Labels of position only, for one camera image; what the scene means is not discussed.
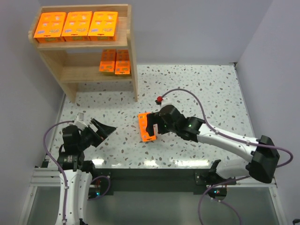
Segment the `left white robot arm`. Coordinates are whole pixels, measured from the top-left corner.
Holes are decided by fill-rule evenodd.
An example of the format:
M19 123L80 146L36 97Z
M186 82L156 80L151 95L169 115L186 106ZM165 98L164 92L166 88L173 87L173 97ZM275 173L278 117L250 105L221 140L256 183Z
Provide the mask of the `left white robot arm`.
M96 178L94 164L86 161L84 151L99 146L116 128L95 119L93 130L81 119L62 130L63 144L59 148L57 164L60 172L60 201L56 219L58 225L85 225L89 189Z

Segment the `orange sponge box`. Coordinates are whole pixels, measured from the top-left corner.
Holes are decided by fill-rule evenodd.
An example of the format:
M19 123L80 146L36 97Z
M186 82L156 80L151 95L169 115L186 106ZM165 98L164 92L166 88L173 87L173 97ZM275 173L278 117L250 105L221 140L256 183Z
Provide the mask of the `orange sponge box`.
M69 12L61 36L67 42L90 41L92 11Z
M115 75L130 76L130 60L127 49L116 52Z
M65 42L61 36L66 12L42 13L34 33L34 38L39 43Z
M157 139L157 137L154 136L149 136L149 134L146 131L147 127L147 115L149 112L145 113L140 113L138 114L138 122L139 122L139 128L140 128L140 134L141 134L141 139L143 142L149 142L149 141L154 141Z
M94 12L88 37L91 41L116 41L117 24L118 12Z
M106 74L115 73L116 49L104 49L101 54L99 72Z

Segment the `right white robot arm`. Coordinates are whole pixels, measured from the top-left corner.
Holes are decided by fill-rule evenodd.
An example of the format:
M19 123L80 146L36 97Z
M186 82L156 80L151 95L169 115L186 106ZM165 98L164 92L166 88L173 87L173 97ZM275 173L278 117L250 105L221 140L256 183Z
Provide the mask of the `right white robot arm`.
M240 176L249 176L267 184L272 182L280 156L269 137L256 139L209 127L200 118L185 117L173 105L163 106L159 112L149 113L146 118L149 136L154 135L154 126L157 125L159 134L172 132L183 140L213 145L239 157L236 160L215 160L201 176L207 184Z

